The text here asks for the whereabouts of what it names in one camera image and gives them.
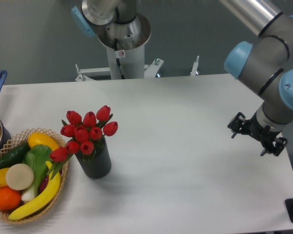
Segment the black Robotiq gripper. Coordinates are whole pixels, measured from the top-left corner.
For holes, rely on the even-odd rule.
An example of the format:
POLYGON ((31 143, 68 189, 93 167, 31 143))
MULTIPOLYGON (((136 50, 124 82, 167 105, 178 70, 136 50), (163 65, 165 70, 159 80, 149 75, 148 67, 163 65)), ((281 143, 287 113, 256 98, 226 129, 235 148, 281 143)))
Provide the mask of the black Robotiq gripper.
POLYGON ((227 127, 231 130, 231 138, 235 138, 237 134, 250 135, 257 141, 260 141, 263 146, 263 150, 260 153, 261 156, 265 154, 273 154, 279 156, 285 149, 288 140, 284 137, 276 137, 278 132, 273 131, 272 126, 265 125, 262 127, 257 118, 252 117, 246 120, 244 114, 241 112, 237 113, 229 122, 227 127))

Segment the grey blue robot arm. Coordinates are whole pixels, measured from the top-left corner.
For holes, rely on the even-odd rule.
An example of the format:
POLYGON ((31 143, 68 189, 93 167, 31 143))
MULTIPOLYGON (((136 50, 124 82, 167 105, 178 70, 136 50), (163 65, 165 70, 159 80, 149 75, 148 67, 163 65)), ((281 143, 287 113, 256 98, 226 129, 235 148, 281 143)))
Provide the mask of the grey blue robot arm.
MULTIPOLYGON (((259 141, 263 154, 278 156, 287 144, 280 133, 293 121, 293 69, 282 68, 293 55, 293 15, 285 15, 269 0, 225 0, 223 5, 260 39, 256 45, 236 45, 224 68, 263 99, 252 118, 238 113, 228 127, 259 141)), ((84 0, 71 15, 85 35, 97 36, 105 46, 112 79, 157 76, 163 61, 145 65, 151 29, 137 12, 136 1, 84 0)))

